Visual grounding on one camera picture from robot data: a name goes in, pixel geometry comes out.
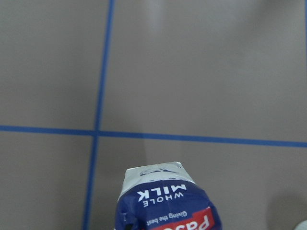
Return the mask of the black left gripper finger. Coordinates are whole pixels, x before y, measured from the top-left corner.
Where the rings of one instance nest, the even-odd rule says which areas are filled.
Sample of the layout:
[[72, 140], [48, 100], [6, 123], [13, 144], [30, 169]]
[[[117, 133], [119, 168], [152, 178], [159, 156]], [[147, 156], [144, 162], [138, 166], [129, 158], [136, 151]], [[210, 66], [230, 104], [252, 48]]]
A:
[[133, 229], [133, 224], [126, 224], [124, 227], [124, 230], [132, 230]]

